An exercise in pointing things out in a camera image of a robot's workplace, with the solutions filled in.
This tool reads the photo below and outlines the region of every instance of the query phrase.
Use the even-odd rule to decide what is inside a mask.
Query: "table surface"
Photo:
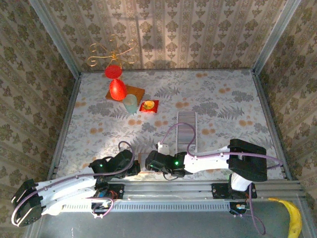
[[[155,150],[177,112],[197,113],[198,152],[211,151],[239,138],[264,147],[276,156],[251,71],[171,70],[125,71],[125,84],[145,89],[144,100],[159,100],[156,114],[127,113],[124,105],[105,99],[110,84],[102,73],[81,76],[80,90],[65,140],[57,177],[81,170],[95,159],[118,153],[119,141],[139,153]],[[176,130],[166,138],[175,151]],[[230,170],[207,170],[185,176],[189,180],[228,179]],[[280,168],[268,171],[269,179],[282,179]],[[162,180],[162,174],[140,173],[126,180]]]

